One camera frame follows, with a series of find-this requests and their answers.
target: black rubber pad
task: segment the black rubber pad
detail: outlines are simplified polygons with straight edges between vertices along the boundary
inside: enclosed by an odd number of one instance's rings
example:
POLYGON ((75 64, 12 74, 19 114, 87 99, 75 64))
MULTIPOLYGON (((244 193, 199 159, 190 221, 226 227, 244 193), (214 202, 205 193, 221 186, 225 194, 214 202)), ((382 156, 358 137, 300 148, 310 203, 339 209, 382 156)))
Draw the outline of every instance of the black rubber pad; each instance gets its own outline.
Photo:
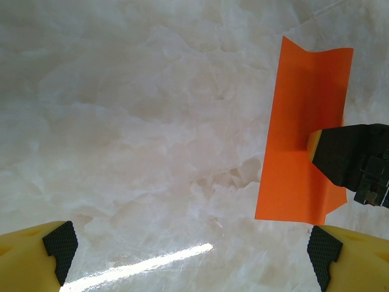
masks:
POLYGON ((322 291, 326 291, 331 280, 329 265, 338 261, 342 246, 343 243, 338 239, 319 226, 314 226, 308 243, 308 254, 322 291))
POLYGON ((55 275, 60 285, 63 286, 78 247, 73 223, 71 221, 65 222, 56 230, 43 237, 43 243, 47 254, 54 256, 57 261, 55 275))

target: orange paper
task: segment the orange paper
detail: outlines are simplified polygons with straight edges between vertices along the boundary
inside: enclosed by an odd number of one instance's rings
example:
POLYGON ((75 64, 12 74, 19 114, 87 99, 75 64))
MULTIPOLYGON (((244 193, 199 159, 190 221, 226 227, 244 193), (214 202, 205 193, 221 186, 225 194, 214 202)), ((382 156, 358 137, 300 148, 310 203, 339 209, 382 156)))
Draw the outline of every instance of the orange paper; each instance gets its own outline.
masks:
POLYGON ((283 38, 255 219, 325 223, 347 202, 310 161, 311 132, 340 127, 352 49, 306 52, 283 38))

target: marble countertop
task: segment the marble countertop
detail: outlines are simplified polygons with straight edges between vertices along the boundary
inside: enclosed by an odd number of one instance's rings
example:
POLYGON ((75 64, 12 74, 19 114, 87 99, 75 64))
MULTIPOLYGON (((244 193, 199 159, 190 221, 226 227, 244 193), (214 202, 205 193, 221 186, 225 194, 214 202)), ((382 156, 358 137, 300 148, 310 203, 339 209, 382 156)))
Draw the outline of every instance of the marble countertop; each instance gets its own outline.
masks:
MULTIPOLYGON (((281 40, 353 47, 345 123, 389 123, 388 15, 387 0, 4 0, 0 234, 73 221, 61 292, 319 291, 311 226, 253 219, 281 40)), ((348 197, 327 223, 389 239, 389 210, 348 197)))

